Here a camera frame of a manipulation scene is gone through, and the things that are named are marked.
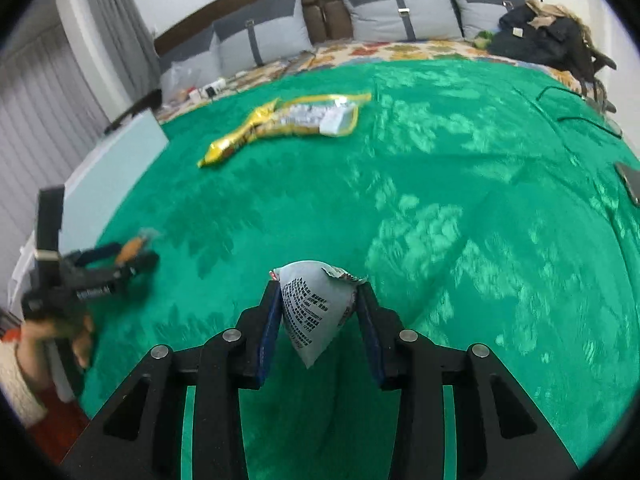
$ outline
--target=black cable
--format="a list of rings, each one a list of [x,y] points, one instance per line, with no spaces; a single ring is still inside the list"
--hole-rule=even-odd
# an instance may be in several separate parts
[[[542,96],[546,93],[547,90],[559,90],[561,92],[567,92],[568,94],[573,94],[573,95],[577,95],[579,98],[582,98],[582,96],[576,92],[574,92],[573,90],[566,88],[564,86],[546,86],[542,89],[542,92],[540,92],[540,94],[538,94],[538,97],[536,97],[536,101],[540,101],[540,99],[542,99]]]
[[[617,139],[622,139],[622,136],[619,136],[615,132],[612,132],[611,130],[605,128],[604,126],[601,126],[597,122],[592,121],[591,119],[587,119],[585,117],[560,117],[560,118],[557,118],[556,121],[558,121],[559,123],[561,123],[563,121],[586,121],[589,124],[592,124],[593,126],[596,126],[596,128],[601,129],[603,132],[607,132],[609,135],[612,135],[612,136],[616,137]]]

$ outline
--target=metal screw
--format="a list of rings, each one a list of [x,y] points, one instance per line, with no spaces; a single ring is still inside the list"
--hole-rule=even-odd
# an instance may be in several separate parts
[[[151,349],[151,357],[153,359],[162,359],[169,353],[169,347],[166,345],[157,345]]]
[[[418,341],[418,333],[410,328],[405,328],[400,331],[400,339],[407,343],[413,343],[414,341]]]
[[[229,330],[225,330],[222,334],[222,339],[224,339],[228,343],[232,343],[233,341],[238,341],[242,337],[242,332],[240,332],[237,328],[230,328]]]
[[[488,346],[480,343],[473,345],[471,351],[478,357],[487,357],[491,353]]]

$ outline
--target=green blanket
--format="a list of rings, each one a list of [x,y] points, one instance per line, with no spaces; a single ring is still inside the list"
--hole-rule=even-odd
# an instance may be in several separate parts
[[[235,325],[269,270],[321,260],[368,276],[380,303],[434,342],[487,343],[583,463],[639,374],[639,215],[613,163],[640,165],[598,127],[558,121],[602,124],[573,94],[536,102],[548,86],[561,88],[464,60],[347,66],[171,122],[102,240],[153,228],[161,263],[124,300],[96,305],[82,406],[95,414],[153,345],[188,348]],[[257,105],[367,91],[350,137],[264,140],[196,168]],[[310,370],[281,332],[265,386],[241,393],[250,478],[385,479],[398,401],[376,390],[355,319]],[[187,476],[190,449],[186,431]]]

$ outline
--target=beige cloth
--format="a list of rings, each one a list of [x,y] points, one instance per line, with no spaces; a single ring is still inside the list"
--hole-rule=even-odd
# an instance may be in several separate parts
[[[531,27],[548,27],[556,20],[556,18],[571,18],[580,25],[583,40],[587,45],[593,46],[589,25],[584,23],[580,19],[580,16],[567,9],[564,5],[544,4],[538,0],[525,0],[525,3],[529,9],[533,10],[533,12],[537,14],[537,16],[529,22]]]
[[[0,342],[0,389],[25,428],[40,422],[47,409],[24,381],[15,355],[17,342]]]

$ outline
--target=person's hand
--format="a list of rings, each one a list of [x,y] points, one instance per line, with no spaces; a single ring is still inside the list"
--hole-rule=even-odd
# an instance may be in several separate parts
[[[76,360],[85,370],[91,365],[91,358],[94,354],[94,331],[94,320],[90,314],[85,314],[82,320],[82,330],[71,342]]]
[[[82,325],[68,319],[26,320],[20,329],[22,340],[46,341],[50,339],[72,339],[82,329]]]

